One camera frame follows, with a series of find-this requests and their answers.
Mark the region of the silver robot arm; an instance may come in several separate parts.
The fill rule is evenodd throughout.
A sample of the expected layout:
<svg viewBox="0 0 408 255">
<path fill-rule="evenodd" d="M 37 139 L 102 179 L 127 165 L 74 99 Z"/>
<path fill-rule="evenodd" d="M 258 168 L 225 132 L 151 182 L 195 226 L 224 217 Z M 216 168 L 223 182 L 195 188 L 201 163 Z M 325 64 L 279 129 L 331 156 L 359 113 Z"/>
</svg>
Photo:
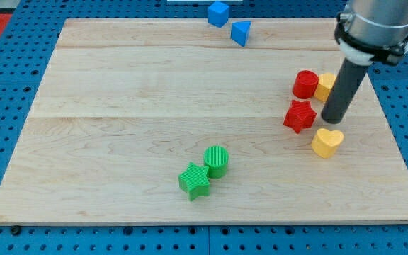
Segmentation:
<svg viewBox="0 0 408 255">
<path fill-rule="evenodd" d="M 324 121 L 340 123 L 369 67 L 395 66 L 408 53 L 408 0 L 351 0 L 336 17 L 334 38 L 344 54 L 324 104 Z"/>
</svg>

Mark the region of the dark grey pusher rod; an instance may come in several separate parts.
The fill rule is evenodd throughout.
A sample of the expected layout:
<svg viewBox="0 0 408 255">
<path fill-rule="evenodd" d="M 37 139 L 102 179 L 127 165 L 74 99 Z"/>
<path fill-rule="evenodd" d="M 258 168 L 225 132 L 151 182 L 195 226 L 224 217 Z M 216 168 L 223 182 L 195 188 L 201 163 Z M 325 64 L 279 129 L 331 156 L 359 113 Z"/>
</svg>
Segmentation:
<svg viewBox="0 0 408 255">
<path fill-rule="evenodd" d="M 321 112 L 325 122 L 337 124 L 343 120 L 368 68 L 344 59 Z"/>
</svg>

